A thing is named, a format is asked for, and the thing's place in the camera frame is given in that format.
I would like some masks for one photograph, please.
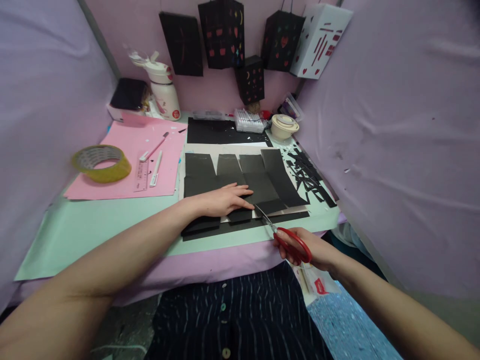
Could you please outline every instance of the dark striped clothing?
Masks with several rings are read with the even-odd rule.
[[[146,359],[332,359],[286,261],[163,294]]]

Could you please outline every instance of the light green paper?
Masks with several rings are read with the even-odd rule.
[[[15,280],[52,277],[111,237],[177,201],[177,190],[172,196],[112,200],[72,201],[59,196],[46,213]],[[337,226],[340,214],[338,207],[328,208],[325,202],[319,203],[314,196],[310,196],[310,202],[311,205],[307,206],[310,217],[277,225],[285,228],[303,227],[311,232]],[[196,253],[270,239],[272,231],[267,226],[191,241],[179,238],[166,255]]]

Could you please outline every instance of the yellow tape roll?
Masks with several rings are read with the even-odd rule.
[[[117,160],[115,165],[96,169],[95,166],[106,160]],[[94,145],[83,148],[71,158],[71,163],[78,171],[97,183],[113,183],[130,174],[132,166],[125,154],[118,147],[111,145]]]

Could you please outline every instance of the button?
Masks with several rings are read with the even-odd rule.
[[[221,351],[221,356],[224,358],[224,359],[229,359],[230,358],[230,349],[228,347],[225,347],[222,351]]]

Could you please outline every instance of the paper lantern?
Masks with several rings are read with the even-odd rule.
[[[261,47],[265,69],[283,72],[290,70],[304,20],[304,17],[281,10],[266,20]]]
[[[309,5],[290,72],[318,79],[342,37],[353,12],[328,4]]]
[[[256,103],[265,98],[264,65],[260,56],[245,59],[245,66],[235,70],[238,93],[244,105]]]
[[[175,74],[203,76],[204,64],[197,18],[168,12],[161,12],[159,16]]]
[[[198,5],[206,60],[211,69],[244,66],[244,6],[235,0]]]

